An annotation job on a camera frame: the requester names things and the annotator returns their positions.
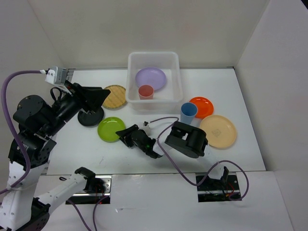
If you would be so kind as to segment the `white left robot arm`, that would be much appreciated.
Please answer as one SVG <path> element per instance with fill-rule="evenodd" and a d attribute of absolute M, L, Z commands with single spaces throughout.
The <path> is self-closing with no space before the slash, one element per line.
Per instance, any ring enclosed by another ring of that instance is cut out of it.
<path fill-rule="evenodd" d="M 52 212 L 80 191 L 104 191 L 104 183 L 91 170 L 80 167 L 62 184 L 35 196 L 40 175 L 56 142 L 52 137 L 77 113 L 100 110 L 109 90 L 67 82 L 69 92 L 48 105 L 40 96 L 23 98 L 12 120 L 19 132 L 9 152 L 9 179 L 0 207 L 0 226 L 7 231 L 39 231 Z"/>

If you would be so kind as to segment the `green plastic plate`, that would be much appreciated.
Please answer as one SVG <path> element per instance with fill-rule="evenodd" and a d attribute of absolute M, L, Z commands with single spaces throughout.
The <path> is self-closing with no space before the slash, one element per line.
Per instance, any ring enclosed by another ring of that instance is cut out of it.
<path fill-rule="evenodd" d="M 126 129 L 125 123 L 120 118 L 112 116 L 99 123 L 97 133 L 100 139 L 105 142 L 116 142 L 119 140 L 116 132 L 124 129 Z"/>

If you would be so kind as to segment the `pink plastic cup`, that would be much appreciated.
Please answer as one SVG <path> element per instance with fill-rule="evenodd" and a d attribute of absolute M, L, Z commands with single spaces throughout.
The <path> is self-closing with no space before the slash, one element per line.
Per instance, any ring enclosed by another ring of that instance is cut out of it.
<path fill-rule="evenodd" d="M 152 100 L 154 97 L 154 89 L 150 85 L 142 85 L 138 89 L 140 100 Z"/>

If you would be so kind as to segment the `purple plastic plate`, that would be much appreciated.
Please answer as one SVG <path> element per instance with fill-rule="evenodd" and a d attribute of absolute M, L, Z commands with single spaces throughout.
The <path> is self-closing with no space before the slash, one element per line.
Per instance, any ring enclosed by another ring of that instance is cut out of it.
<path fill-rule="evenodd" d="M 146 67 L 138 71 L 135 76 L 138 87 L 142 85 L 150 85 L 154 91 L 160 90 L 167 82 L 165 73 L 156 67 Z"/>

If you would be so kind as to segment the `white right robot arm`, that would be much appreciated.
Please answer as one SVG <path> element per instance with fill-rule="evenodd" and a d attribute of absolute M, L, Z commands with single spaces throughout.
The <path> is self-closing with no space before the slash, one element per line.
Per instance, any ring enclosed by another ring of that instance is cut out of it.
<path fill-rule="evenodd" d="M 139 148 L 150 158 L 158 159 L 166 155 L 169 150 L 175 150 L 186 157 L 192 159 L 205 160 L 205 165 L 209 167 L 206 176 L 194 186 L 199 186 L 203 182 L 212 184 L 216 189 L 227 186 L 229 170 L 218 162 L 211 154 L 206 133 L 200 128 L 175 121 L 165 128 L 157 138 L 148 135 L 148 123 L 142 128 L 133 125 L 127 129 L 116 132 L 119 139 L 128 147 Z"/>

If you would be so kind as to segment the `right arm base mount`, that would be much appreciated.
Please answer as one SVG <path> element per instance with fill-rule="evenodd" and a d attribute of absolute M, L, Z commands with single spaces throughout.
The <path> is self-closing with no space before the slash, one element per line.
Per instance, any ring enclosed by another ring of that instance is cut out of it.
<path fill-rule="evenodd" d="M 231 201 L 231 199 L 240 199 L 241 192 L 237 176 L 229 174 L 229 170 L 224 167 L 222 179 L 216 180 L 207 177 L 202 184 L 197 186 L 197 196 L 199 203 L 225 202 Z"/>

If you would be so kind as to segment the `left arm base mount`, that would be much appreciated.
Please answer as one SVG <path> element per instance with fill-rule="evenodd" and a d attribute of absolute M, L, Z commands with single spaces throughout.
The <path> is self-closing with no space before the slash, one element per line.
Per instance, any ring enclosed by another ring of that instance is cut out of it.
<path fill-rule="evenodd" d="M 110 193 L 112 176 L 96 176 L 96 185 L 92 186 L 89 191 L 80 191 L 69 198 L 76 205 L 95 205 L 100 199 L 105 197 L 99 204 L 110 204 Z"/>

